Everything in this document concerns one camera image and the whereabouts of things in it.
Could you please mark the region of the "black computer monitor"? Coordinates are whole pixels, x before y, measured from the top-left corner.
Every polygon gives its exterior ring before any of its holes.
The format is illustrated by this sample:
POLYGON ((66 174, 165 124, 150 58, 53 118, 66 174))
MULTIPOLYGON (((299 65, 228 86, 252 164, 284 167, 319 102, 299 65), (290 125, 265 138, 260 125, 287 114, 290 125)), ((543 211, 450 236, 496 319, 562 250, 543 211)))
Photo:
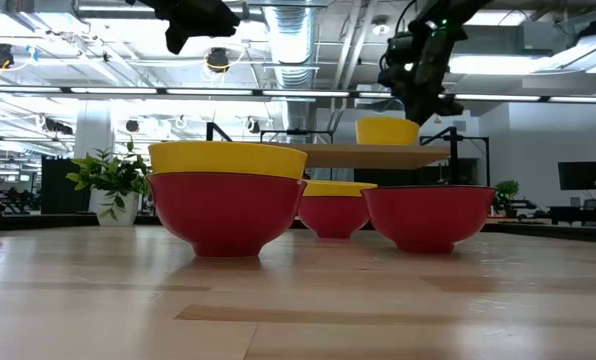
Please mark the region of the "black computer monitor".
POLYGON ((561 190, 596 190, 596 161, 559 162, 558 175, 561 190))

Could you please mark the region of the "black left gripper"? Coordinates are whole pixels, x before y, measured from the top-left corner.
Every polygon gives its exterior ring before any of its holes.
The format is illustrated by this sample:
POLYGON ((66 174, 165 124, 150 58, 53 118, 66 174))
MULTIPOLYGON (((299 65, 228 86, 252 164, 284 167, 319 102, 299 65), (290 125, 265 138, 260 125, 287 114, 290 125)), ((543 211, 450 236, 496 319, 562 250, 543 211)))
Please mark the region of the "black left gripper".
POLYGON ((235 34, 240 18, 222 0, 126 0, 154 10, 158 19, 167 20, 167 49, 178 55, 189 37, 229 37, 235 34))

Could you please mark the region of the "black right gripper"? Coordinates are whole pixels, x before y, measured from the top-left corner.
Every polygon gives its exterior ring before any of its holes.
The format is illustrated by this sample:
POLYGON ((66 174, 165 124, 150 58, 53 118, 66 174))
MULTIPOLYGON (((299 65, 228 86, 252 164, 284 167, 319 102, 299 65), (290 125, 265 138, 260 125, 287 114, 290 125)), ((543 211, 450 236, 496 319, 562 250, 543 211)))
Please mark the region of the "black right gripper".
POLYGON ((414 20, 408 26, 414 38, 415 56, 413 68, 406 76, 402 103, 407 119, 419 126, 434 113, 449 117, 464 111, 454 94, 442 94, 454 46, 468 38, 464 24, 464 19, 439 18, 414 20))

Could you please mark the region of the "green leafy potted plant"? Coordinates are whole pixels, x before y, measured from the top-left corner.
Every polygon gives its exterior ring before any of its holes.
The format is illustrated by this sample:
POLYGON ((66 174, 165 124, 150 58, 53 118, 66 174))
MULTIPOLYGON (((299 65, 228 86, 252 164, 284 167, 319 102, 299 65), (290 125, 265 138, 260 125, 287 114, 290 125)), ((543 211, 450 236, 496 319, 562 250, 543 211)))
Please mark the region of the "green leafy potted plant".
POLYGON ((150 167, 143 157, 135 152, 133 138, 126 144, 126 151, 96 150, 96 155, 87 154, 84 158, 71 160, 79 166, 77 173, 69 173, 67 178, 76 183, 75 189, 98 189, 109 192, 120 192, 126 195, 135 192, 139 201, 151 190, 147 181, 150 167))

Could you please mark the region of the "yellow plastic bowl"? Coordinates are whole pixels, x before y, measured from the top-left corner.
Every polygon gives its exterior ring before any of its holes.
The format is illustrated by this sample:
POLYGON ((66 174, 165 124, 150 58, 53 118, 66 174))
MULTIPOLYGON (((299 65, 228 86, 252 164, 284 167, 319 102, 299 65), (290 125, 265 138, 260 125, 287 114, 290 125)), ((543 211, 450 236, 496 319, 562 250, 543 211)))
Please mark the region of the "yellow plastic bowl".
POLYGON ((415 122, 390 116, 363 117, 355 125, 357 143, 362 145, 413 145, 420 131, 415 122))
POLYGON ((175 141, 148 147, 154 173, 239 173, 300 179, 308 154, 247 142, 175 141))
POLYGON ((361 197, 361 192, 377 184, 332 180, 307 180, 304 197, 361 197))

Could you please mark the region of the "red bowl with floral inside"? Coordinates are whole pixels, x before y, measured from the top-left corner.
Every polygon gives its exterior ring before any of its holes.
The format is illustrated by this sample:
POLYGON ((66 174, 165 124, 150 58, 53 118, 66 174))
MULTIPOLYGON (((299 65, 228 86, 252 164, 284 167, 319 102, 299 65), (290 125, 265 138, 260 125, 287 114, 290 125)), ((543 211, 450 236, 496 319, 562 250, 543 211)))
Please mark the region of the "red bowl with floral inside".
POLYGON ((361 192, 374 229, 408 253, 450 254, 477 234, 496 190, 475 185, 377 187, 361 192))
POLYGON ((163 226, 199 257, 259 254, 292 225, 302 180, 236 173, 165 173, 147 177, 163 226))
POLYGON ((369 222, 362 197, 303 197, 298 217, 319 238, 348 239, 369 222))

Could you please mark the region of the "long ceiling light strip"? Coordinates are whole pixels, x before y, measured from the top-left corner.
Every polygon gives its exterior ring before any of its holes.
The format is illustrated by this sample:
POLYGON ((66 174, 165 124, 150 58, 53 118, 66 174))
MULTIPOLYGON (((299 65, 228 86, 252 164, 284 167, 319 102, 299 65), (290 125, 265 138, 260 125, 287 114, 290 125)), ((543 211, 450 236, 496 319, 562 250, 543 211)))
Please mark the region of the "long ceiling light strip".
MULTIPOLYGON (((78 97, 100 99, 209 99, 254 101, 255 99, 360 99, 395 100, 389 92, 344 90, 273 90, 273 89, 211 89, 211 88, 163 88, 163 87, 55 87, 35 85, 0 85, 0 94, 48 97, 78 97)), ((468 102, 518 102, 596 105, 596 96, 549 96, 507 94, 440 94, 439 97, 468 102)))

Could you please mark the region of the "white plant pot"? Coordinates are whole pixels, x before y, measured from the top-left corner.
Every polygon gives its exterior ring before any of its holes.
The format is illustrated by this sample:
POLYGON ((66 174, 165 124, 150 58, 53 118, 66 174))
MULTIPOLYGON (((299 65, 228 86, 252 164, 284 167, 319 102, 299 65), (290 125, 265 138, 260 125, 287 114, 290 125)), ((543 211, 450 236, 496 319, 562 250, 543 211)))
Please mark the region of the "white plant pot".
POLYGON ((138 213, 139 195, 91 189, 90 210, 101 226, 132 226, 138 213))

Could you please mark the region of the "black cabinet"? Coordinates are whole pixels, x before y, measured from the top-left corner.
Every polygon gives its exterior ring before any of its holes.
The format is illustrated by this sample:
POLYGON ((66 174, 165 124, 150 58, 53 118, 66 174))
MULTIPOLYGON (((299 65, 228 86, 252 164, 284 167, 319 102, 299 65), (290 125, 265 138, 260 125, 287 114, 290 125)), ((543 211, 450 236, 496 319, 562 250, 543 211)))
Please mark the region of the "black cabinet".
POLYGON ((81 214, 89 212, 90 191, 76 190, 76 183, 67 178, 77 173, 79 166, 70 159, 41 161, 40 210, 47 214, 81 214))

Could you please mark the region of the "white column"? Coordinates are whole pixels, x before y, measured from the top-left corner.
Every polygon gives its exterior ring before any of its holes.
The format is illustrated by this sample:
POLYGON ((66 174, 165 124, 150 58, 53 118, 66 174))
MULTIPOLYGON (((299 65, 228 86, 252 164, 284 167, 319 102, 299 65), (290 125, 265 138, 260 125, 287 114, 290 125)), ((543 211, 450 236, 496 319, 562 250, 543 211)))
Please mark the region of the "white column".
POLYGON ((96 150, 110 150, 115 144, 115 121, 106 101, 81 100, 79 102, 74 157, 96 155, 96 150))

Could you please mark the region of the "small green background plant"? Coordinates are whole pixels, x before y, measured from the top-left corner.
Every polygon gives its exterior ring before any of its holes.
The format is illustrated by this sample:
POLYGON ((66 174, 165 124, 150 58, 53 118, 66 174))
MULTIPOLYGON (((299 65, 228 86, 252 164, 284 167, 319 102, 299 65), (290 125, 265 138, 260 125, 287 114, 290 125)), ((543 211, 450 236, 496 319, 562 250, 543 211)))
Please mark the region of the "small green background plant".
POLYGON ((519 193, 520 186, 515 180, 499 182, 496 185, 496 196, 494 209, 497 213, 503 213, 507 218, 515 218, 517 211, 512 206, 512 201, 519 193))

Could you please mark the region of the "silver ventilation duct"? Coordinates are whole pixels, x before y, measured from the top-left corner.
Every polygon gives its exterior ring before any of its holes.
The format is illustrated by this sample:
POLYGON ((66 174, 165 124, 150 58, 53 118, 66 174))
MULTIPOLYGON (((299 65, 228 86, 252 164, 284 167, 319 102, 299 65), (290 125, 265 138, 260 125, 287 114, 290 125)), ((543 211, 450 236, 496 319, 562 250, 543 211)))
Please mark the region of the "silver ventilation duct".
POLYGON ((298 6, 266 7, 263 13, 269 27, 269 47, 280 90, 307 90, 315 84, 314 36, 317 11, 298 6))

